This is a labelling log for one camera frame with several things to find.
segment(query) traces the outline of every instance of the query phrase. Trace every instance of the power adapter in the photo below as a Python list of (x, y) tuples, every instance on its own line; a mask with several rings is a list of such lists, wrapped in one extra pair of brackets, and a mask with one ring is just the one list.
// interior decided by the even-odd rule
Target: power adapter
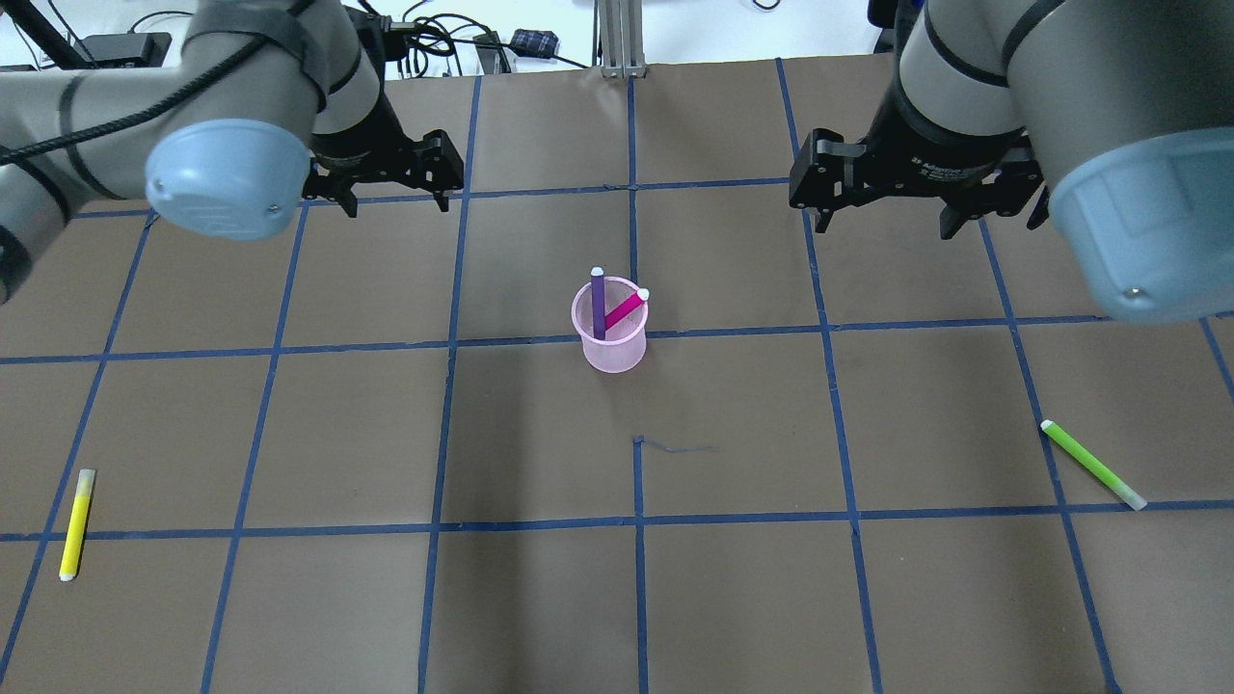
[[(90, 53), (83, 49), (83, 44)], [(99, 33), (88, 36), (74, 44), (77, 52), (100, 68), (157, 68), (167, 58), (172, 47), (172, 35), (154, 33)]]

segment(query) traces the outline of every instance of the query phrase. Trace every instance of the purple marker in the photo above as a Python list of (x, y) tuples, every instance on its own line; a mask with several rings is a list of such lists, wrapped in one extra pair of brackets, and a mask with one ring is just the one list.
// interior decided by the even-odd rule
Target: purple marker
[(591, 268), (591, 332), (596, 340), (605, 338), (605, 270)]

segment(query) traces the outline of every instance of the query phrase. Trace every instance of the black device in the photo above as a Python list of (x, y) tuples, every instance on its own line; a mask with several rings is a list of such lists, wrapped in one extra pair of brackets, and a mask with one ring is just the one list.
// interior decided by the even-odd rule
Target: black device
[(100, 68), (158, 68), (170, 47), (172, 35), (167, 32), (100, 33), (73, 44), (83, 58), (88, 48)]
[(560, 40), (552, 31), (531, 31), (516, 28), (510, 40), (510, 49), (521, 58), (552, 58), (557, 56)]

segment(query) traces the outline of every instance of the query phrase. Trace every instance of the grid square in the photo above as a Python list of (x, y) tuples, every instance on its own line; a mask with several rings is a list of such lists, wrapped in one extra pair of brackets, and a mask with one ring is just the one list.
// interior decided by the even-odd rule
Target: grid square
[(279, 359), (249, 526), (432, 520), (445, 349)]
[(797, 147), (816, 127), (838, 132), (847, 142), (865, 137), (891, 84), (893, 64), (891, 53), (784, 61)]
[[(420, 140), (431, 130), (444, 130), (450, 142), (466, 162), (468, 132), (471, 128), (471, 94), (474, 77), (450, 79), (390, 80), (385, 83), (386, 98), (399, 116), (404, 133)], [(352, 189), (357, 198), (391, 195), (423, 195), (423, 190), (397, 183), (362, 183)]]
[(863, 509), (1054, 503), (1006, 327), (839, 331), (832, 345)]
[(4, 690), (196, 692), (227, 540), (88, 541), (73, 583), (63, 551), (47, 546)]
[(626, 111), (626, 82), (598, 69), (485, 77), (471, 189), (628, 183)]
[(447, 340), (458, 228), (458, 205), (310, 207), (283, 343)]
[[(1151, 501), (1234, 496), (1234, 403), (1195, 324), (1023, 326), (1041, 416)], [(1067, 501), (1118, 503), (1055, 447)]]
[(151, 228), (117, 352), (269, 347), (295, 224), (267, 241), (211, 238), (159, 220)]
[(1056, 516), (861, 524), (887, 694), (1104, 692)]
[(42, 532), (97, 369), (0, 367), (0, 532)]
[(407, 692), (427, 535), (241, 542), (211, 692)]
[(460, 338), (574, 335), (570, 300), (587, 272), (629, 277), (623, 191), (475, 200), (469, 215)]
[(638, 689), (634, 530), (450, 532), (429, 693)]
[(454, 410), (449, 521), (629, 514), (638, 435), (713, 447), (643, 447), (648, 514), (844, 508), (817, 335), (653, 340), (618, 377), (578, 343), (464, 348)]
[(892, 198), (844, 209), (814, 236), (832, 324), (1003, 317), (977, 225), (940, 241), (942, 205)]
[(647, 530), (653, 692), (869, 692), (848, 524)]
[(801, 215), (781, 186), (649, 190), (638, 216), (649, 330), (818, 325)]
[(0, 633), (6, 638), (26, 590), (37, 546), (37, 542), (0, 542), (0, 630), (4, 630)]
[(1234, 682), (1234, 511), (1072, 519), (1123, 690), (1228, 689)]
[[(268, 363), (231, 357), (107, 364), (72, 478), (81, 468), (99, 470), (90, 529), (231, 527)], [(72, 506), (60, 504), (57, 530), (68, 529)]]
[(770, 61), (653, 65), (634, 83), (634, 110), (639, 183), (781, 178), (792, 167)]
[(1054, 222), (1046, 221), (1035, 230), (1024, 226), (1034, 204), (1035, 199), (1017, 217), (986, 216), (1016, 315), (1106, 315), (1088, 291), (1080, 263)]
[(843, 510), (818, 335), (654, 340), (610, 393), (643, 446), (650, 515)]
[(627, 515), (634, 433), (578, 343), (458, 352), (442, 520)]
[(144, 222), (109, 217), (70, 224), (0, 306), (0, 357), (102, 352)]

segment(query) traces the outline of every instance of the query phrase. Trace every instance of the blue end cap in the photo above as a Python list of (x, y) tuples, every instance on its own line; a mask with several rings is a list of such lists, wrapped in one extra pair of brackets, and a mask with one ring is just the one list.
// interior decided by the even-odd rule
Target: blue end cap
[(1112, 317), (1164, 324), (1234, 309), (1234, 127), (1095, 157), (1059, 182), (1050, 214)]
[(223, 119), (183, 127), (146, 159), (146, 196), (190, 231), (237, 241), (275, 236), (308, 177), (300, 138), (263, 121)]

